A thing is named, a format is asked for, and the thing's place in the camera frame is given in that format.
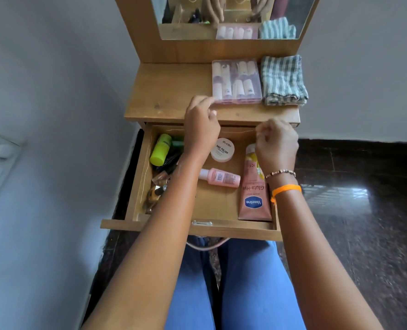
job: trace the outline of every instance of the striped cloth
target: striped cloth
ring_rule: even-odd
[[[266,105],[305,105],[309,98],[303,83],[301,56],[273,58],[261,61],[263,98]]]
[[[260,39],[295,39],[296,29],[286,17],[266,21],[258,28]]]

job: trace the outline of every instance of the yellow-green bottle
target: yellow-green bottle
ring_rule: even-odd
[[[157,167],[162,166],[165,162],[170,146],[171,137],[168,134],[161,134],[153,152],[151,153],[150,163]]]

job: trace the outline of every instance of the forearm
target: forearm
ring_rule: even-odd
[[[181,160],[94,311],[97,324],[113,329],[164,326],[184,254],[200,168],[191,157]]]
[[[272,177],[271,189],[297,184],[288,174]],[[276,196],[284,249],[308,329],[382,329],[318,227],[303,195]]]

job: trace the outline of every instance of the pink bottle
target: pink bottle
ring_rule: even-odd
[[[206,180],[209,184],[219,185],[221,187],[239,187],[240,176],[219,170],[216,168],[200,169],[199,179]]]

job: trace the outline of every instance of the mirror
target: mirror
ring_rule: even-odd
[[[162,39],[298,39],[314,1],[151,0],[151,3]]]

